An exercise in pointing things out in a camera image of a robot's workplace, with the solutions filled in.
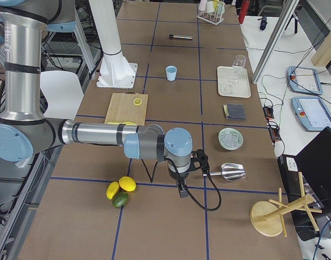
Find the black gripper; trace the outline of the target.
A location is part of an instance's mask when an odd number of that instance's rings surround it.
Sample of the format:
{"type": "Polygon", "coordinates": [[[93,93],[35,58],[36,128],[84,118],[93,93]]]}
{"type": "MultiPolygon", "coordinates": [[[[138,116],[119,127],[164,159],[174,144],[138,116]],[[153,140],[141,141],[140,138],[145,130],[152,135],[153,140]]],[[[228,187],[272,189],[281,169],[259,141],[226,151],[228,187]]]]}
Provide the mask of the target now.
{"type": "Polygon", "coordinates": [[[178,192],[181,198],[188,197],[187,186],[185,181],[181,181],[187,178],[189,172],[180,172],[179,168],[168,165],[168,172],[171,178],[176,180],[176,185],[178,188],[178,192]]]}

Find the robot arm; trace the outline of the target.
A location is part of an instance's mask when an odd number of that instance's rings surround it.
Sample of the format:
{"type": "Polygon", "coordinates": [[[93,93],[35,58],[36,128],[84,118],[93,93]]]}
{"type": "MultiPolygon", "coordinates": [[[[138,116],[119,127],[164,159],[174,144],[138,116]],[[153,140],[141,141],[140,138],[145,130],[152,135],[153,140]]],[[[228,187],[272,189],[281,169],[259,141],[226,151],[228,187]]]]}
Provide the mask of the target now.
{"type": "Polygon", "coordinates": [[[166,161],[179,195],[190,191],[194,170],[191,134],[158,125],[83,123],[46,118],[40,111],[42,31],[75,28],[74,1],[0,1],[4,22],[5,109],[0,114],[0,158],[18,162],[59,145],[112,145],[131,159],[166,161]]]}

